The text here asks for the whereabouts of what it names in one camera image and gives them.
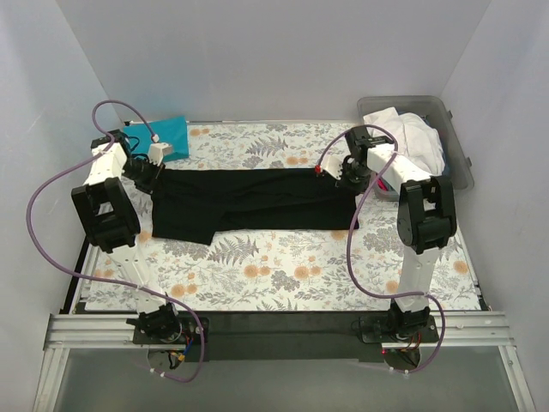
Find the black t shirt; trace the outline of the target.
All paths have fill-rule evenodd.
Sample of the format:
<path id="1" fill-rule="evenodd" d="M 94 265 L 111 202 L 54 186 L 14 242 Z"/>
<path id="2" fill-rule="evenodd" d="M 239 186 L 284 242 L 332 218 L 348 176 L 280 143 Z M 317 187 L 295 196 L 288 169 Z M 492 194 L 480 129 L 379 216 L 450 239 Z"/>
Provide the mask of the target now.
<path id="1" fill-rule="evenodd" d="M 210 245 L 228 231 L 344 230 L 357 195 L 311 168 L 166 169 L 151 196 L 152 235 Z"/>

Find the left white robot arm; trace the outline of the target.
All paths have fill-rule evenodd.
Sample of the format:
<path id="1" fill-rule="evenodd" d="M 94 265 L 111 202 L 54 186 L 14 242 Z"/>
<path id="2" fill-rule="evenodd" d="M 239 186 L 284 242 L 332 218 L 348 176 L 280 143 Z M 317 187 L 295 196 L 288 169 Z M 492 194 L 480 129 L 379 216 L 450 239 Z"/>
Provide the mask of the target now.
<path id="1" fill-rule="evenodd" d="M 134 157 L 130 138 L 121 130 L 93 140 L 91 149 L 98 158 L 92 162 L 85 183 L 71 192 L 87 240 L 110 257 L 123 281 L 135 289 L 138 318 L 130 319 L 128 324 L 149 338 L 176 342 L 183 333 L 183 324 L 175 306 L 153 279 L 138 245 L 141 224 L 121 181 L 122 177 L 130 179 L 136 189 L 149 195 L 164 164 Z"/>

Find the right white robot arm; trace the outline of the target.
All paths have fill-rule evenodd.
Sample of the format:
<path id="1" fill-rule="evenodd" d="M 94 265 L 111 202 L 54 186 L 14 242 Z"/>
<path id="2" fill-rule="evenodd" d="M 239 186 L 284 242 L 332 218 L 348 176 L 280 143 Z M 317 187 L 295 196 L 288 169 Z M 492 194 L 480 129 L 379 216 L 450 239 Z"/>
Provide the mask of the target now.
<path id="1" fill-rule="evenodd" d="M 396 230 L 404 252 L 398 289 L 385 298 L 389 310 L 361 319 L 359 331 L 373 342 L 421 336 L 436 342 L 442 334 L 430 314 L 431 280 L 435 262 L 457 229 L 453 185 L 448 177 L 433 176 L 399 154 L 388 131 L 378 136 L 375 131 L 375 125 L 361 125 L 345 132 L 349 154 L 340 181 L 369 194 L 385 179 L 396 190 Z"/>

